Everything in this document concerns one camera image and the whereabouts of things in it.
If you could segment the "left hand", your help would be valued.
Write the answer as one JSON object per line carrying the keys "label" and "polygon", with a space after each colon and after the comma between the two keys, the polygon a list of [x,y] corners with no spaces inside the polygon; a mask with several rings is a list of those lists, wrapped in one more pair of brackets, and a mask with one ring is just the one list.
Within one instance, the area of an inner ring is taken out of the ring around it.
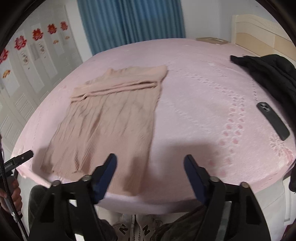
{"label": "left hand", "polygon": [[[14,205],[16,207],[17,212],[21,211],[23,203],[22,203],[22,197],[21,197],[21,190],[19,188],[19,183],[18,181],[13,178],[13,182],[12,182],[12,186],[13,186],[13,193],[11,194],[12,200],[14,202]],[[3,189],[0,189],[0,196],[1,196],[1,207],[8,213],[10,213],[6,202],[5,202],[5,198],[7,198],[7,194]]]}

